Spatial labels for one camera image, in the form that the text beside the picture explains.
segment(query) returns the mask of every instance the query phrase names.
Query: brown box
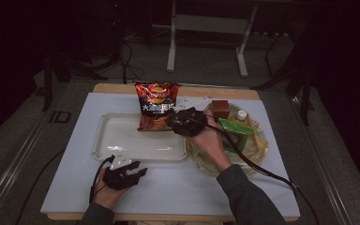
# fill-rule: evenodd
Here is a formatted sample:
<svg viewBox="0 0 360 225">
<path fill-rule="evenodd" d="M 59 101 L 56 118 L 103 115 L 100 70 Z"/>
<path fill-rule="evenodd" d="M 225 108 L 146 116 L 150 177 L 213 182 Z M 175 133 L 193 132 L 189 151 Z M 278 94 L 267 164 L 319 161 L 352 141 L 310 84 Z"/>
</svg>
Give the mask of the brown box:
<svg viewBox="0 0 360 225">
<path fill-rule="evenodd" d="M 219 118 L 228 119 L 230 115 L 230 105 L 227 100 L 212 100 L 211 104 L 213 117 L 217 122 Z"/>
</svg>

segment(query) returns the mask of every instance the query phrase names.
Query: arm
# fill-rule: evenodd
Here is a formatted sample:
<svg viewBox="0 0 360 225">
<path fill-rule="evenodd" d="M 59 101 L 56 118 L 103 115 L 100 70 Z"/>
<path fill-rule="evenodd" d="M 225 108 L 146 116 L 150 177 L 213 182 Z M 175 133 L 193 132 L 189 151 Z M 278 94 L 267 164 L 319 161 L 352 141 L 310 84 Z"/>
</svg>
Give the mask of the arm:
<svg viewBox="0 0 360 225">
<path fill-rule="evenodd" d="M 219 128 L 211 111 L 205 112 L 208 123 Z M 190 138 L 201 153 L 211 158 L 220 172 L 217 181 L 229 198 L 237 224 L 285 224 L 283 216 L 259 187 L 252 184 L 241 168 L 232 165 L 223 149 L 221 134 L 206 127 Z"/>
<path fill-rule="evenodd" d="M 102 181 L 105 170 L 102 169 L 98 175 L 95 198 L 84 213 L 81 225 L 112 225 L 113 216 L 115 215 L 113 209 L 120 197 L 128 190 L 128 188 L 115 190 L 106 187 L 106 184 Z"/>
</svg>

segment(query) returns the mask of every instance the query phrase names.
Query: dark background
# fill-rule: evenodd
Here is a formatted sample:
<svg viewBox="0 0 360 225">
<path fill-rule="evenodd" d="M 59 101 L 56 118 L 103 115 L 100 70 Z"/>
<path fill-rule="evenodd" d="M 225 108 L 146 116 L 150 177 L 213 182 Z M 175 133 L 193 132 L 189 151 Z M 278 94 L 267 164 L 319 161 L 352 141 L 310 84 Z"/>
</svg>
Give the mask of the dark background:
<svg viewBox="0 0 360 225">
<path fill-rule="evenodd" d="M 169 24 L 170 1 L 127 1 L 127 23 L 148 38 L 151 23 Z M 198 1 L 209 4 L 209 1 Z M 313 85 L 319 90 L 324 106 L 335 122 L 360 172 L 360 1 L 329 1 L 330 7 L 318 7 L 307 39 L 298 43 L 298 52 L 290 59 L 293 67 L 308 60 L 306 53 L 320 57 L 312 68 Z M 115 18 L 124 18 L 120 8 L 113 15 L 101 10 L 107 1 L 0 1 L 0 126 L 36 91 L 33 77 L 43 69 L 43 59 L 51 51 L 66 52 L 77 60 L 91 54 L 107 55 L 119 51 L 117 43 L 102 42 Z M 283 10 L 293 8 L 281 5 Z M 179 6 L 192 10 L 187 5 Z M 206 14 L 220 13 L 214 4 Z M 253 29 L 258 32 L 284 32 L 286 23 L 278 23 L 279 7 L 265 6 Z M 294 18 L 307 14 L 300 7 Z M 227 15 L 236 15 L 234 11 Z M 100 34 L 92 39 L 88 34 Z M 102 43 L 108 52 L 101 51 Z"/>
</svg>

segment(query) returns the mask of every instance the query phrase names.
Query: white tabletop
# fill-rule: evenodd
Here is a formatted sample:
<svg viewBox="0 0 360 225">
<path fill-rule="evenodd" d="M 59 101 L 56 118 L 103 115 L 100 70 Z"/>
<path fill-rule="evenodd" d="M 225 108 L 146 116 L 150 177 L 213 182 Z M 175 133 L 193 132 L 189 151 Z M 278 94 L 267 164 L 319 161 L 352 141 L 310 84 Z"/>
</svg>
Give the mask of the white tabletop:
<svg viewBox="0 0 360 225">
<path fill-rule="evenodd" d="M 269 150 L 262 167 L 288 178 L 263 103 L 259 100 L 228 99 L 249 112 L 262 125 Z M 202 110 L 207 103 L 198 105 Z M 101 116 L 107 113 L 138 113 L 136 95 L 90 93 L 69 140 L 52 185 L 41 207 L 44 214 L 83 213 L 89 190 L 100 164 L 93 158 Z M 131 215 L 231 216 L 228 199 L 216 177 L 201 172 L 190 157 L 179 163 L 142 162 L 148 168 L 138 186 L 128 191 L 114 211 Z M 260 187 L 285 218 L 300 212 L 293 192 L 273 178 L 253 174 L 250 181 Z"/>
</svg>

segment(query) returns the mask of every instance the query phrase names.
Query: white metal frame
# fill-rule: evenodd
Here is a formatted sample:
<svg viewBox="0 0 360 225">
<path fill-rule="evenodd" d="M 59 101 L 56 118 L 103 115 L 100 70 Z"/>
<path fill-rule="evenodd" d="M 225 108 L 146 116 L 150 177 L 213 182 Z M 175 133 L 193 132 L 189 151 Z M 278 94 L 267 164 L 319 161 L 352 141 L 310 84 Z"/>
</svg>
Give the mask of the white metal frame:
<svg viewBox="0 0 360 225">
<path fill-rule="evenodd" d="M 176 29 L 194 30 L 205 32 L 219 32 L 243 35 L 241 44 L 235 48 L 241 77 L 247 77 L 248 71 L 245 64 L 244 50 L 247 45 L 250 29 L 253 24 L 257 11 L 257 6 L 253 7 L 248 19 L 229 19 L 217 17 L 191 16 L 176 14 L 176 0 L 172 0 L 172 25 L 171 25 L 171 46 L 169 49 L 167 71 L 174 71 L 174 61 L 176 55 Z"/>
</svg>

